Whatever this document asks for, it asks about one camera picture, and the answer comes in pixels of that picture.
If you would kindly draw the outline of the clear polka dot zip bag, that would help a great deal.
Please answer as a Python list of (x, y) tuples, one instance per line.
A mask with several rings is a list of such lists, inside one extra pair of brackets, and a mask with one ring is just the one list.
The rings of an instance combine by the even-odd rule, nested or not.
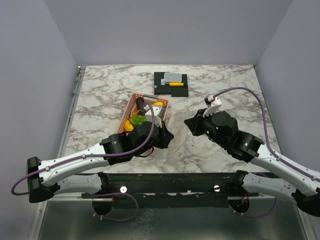
[(167, 129), (174, 135), (168, 148), (163, 151), (162, 159), (164, 163), (173, 163), (184, 156), (185, 145), (191, 136), (191, 132), (185, 120), (192, 117), (188, 111), (177, 111), (174, 113), (167, 125)]

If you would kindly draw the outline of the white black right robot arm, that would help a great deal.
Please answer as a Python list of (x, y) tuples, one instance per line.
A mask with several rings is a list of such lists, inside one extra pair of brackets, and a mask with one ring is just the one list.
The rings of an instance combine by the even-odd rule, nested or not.
[(230, 182), (229, 189), (240, 196), (244, 192), (262, 193), (285, 198), (314, 217), (320, 215), (320, 173), (298, 164), (268, 148), (268, 145), (251, 133), (239, 130), (238, 122), (225, 111), (204, 116), (199, 110), (192, 118), (184, 120), (193, 136), (206, 135), (233, 158), (259, 166), (276, 178), (245, 173)]

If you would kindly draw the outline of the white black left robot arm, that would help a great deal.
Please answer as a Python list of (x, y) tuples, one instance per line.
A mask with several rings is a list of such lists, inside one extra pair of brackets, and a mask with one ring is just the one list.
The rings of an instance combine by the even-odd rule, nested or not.
[(69, 187), (68, 177), (79, 173), (130, 161), (152, 148), (166, 149), (174, 135), (165, 123), (153, 125), (150, 121), (135, 127), (130, 132), (110, 135), (86, 150), (50, 160), (31, 157), (27, 160), (28, 200), (44, 202)]

